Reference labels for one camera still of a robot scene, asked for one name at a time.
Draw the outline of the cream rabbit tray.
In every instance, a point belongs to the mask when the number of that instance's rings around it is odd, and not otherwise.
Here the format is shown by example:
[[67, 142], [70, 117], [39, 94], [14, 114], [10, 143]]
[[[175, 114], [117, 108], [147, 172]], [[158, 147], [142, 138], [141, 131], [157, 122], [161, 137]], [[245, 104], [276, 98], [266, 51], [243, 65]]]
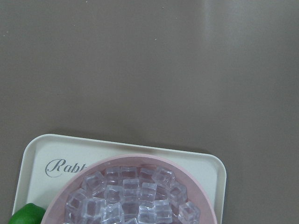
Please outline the cream rabbit tray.
[[45, 134], [25, 148], [12, 212], [27, 203], [47, 208], [77, 172], [97, 161], [123, 154], [150, 154], [182, 166], [201, 184], [222, 223], [227, 173], [216, 156], [149, 146]]

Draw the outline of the green lime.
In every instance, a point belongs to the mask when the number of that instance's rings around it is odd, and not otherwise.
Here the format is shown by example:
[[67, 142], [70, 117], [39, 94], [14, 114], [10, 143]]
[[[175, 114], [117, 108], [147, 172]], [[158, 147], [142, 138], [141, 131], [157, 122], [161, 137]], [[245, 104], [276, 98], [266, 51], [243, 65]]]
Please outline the green lime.
[[40, 224], [46, 210], [34, 203], [28, 203], [9, 219], [8, 224]]

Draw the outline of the pink bowl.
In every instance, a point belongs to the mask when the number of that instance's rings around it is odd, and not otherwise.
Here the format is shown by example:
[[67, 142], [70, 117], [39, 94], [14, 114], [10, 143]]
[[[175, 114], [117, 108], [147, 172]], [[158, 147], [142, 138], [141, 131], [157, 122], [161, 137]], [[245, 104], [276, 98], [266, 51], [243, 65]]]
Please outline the pink bowl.
[[81, 171], [65, 184], [50, 203], [42, 219], [43, 224], [62, 224], [64, 223], [65, 204], [68, 195], [81, 186], [83, 178], [87, 174], [95, 171], [103, 171], [110, 166], [134, 166], [138, 168], [154, 168], [156, 166], [165, 167], [172, 170], [178, 182], [187, 188], [187, 195], [200, 209], [200, 224], [217, 224], [214, 207], [208, 197], [207, 192], [202, 186], [202, 182], [196, 178], [195, 174], [174, 160], [149, 154], [127, 154], [110, 157], [99, 161], [91, 167]]

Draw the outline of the pile of clear ice cubes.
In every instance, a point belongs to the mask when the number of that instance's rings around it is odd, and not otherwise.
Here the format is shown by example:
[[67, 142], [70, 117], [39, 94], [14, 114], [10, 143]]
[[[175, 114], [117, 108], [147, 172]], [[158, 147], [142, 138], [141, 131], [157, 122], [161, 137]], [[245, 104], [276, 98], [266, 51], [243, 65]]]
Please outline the pile of clear ice cubes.
[[164, 167], [116, 166], [86, 175], [68, 195], [66, 224], [198, 224], [200, 209]]

